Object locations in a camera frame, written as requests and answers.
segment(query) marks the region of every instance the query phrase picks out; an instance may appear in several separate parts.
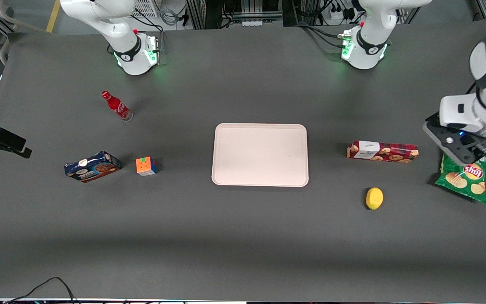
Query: green led light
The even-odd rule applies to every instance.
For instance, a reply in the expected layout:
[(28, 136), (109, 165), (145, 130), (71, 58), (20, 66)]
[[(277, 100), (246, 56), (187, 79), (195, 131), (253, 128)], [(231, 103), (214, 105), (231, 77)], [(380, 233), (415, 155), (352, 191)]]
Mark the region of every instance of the green led light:
[(354, 49), (354, 43), (350, 41), (347, 46), (345, 46), (345, 50), (343, 51), (343, 54), (341, 57), (344, 60), (348, 60), (350, 58), (351, 52)]
[(380, 55), (380, 59), (383, 58), (383, 55), (386, 52), (386, 48), (387, 48), (387, 44), (385, 46), (383, 46), (383, 51), (382, 51), (382, 54)]
[(119, 58), (117, 57), (117, 55), (114, 53), (113, 56), (116, 58), (117, 64), (121, 67), (121, 62), (119, 61)]
[(155, 53), (154, 52), (145, 51), (145, 50), (144, 50), (144, 52), (147, 55), (146, 58), (147, 58), (147, 60), (149, 61), (149, 63), (151, 65), (157, 64), (157, 59), (155, 58)]

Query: lay's logo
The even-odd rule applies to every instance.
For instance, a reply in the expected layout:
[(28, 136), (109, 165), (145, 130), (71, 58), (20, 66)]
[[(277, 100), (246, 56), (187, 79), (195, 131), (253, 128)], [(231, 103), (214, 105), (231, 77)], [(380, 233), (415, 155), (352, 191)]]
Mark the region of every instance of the lay's logo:
[(469, 179), (480, 179), (483, 177), (483, 170), (477, 164), (469, 164), (464, 167), (464, 173)]

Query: bottle label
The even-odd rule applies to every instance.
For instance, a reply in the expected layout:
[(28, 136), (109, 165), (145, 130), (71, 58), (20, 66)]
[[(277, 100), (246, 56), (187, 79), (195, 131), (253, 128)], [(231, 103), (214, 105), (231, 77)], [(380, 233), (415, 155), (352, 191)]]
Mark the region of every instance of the bottle label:
[(121, 119), (127, 119), (130, 115), (130, 110), (123, 104), (123, 102), (119, 103), (119, 106), (117, 106), (117, 109), (113, 110)]

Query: white tray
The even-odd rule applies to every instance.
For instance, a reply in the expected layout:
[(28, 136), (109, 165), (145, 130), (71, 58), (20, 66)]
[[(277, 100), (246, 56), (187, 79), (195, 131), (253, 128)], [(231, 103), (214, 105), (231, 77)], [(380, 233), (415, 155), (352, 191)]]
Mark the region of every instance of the white tray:
[(211, 179), (217, 185), (304, 187), (309, 181), (302, 125), (221, 123)]

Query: green chip bag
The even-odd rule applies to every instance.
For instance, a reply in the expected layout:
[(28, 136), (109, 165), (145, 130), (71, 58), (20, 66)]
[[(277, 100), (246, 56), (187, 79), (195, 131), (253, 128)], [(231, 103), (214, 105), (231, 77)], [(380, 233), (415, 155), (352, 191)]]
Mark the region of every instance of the green chip bag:
[(435, 184), (486, 204), (486, 156), (463, 167), (444, 154), (440, 173)]

